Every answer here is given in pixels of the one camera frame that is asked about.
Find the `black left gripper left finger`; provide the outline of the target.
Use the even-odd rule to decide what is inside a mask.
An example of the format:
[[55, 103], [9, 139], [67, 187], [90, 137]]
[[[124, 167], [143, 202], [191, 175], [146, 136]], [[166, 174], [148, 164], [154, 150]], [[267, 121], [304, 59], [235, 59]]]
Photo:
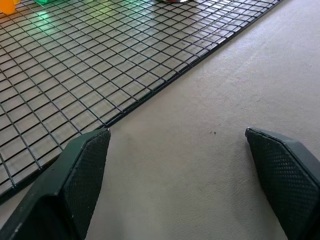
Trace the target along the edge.
[[71, 140], [22, 198], [0, 229], [0, 240], [84, 240], [110, 139], [110, 130], [100, 128]]

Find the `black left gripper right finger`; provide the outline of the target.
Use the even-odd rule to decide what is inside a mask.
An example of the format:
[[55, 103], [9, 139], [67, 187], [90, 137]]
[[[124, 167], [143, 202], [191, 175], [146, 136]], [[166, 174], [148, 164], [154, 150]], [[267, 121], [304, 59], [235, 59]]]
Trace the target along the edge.
[[301, 142], [248, 127], [262, 190], [288, 240], [320, 240], [320, 160]]

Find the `orange plastic object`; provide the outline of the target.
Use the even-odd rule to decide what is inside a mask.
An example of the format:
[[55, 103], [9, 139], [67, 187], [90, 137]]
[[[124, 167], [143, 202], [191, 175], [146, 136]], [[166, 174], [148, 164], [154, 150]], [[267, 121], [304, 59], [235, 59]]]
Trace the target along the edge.
[[14, 0], [0, 0], [0, 12], [6, 15], [10, 15], [15, 12]]

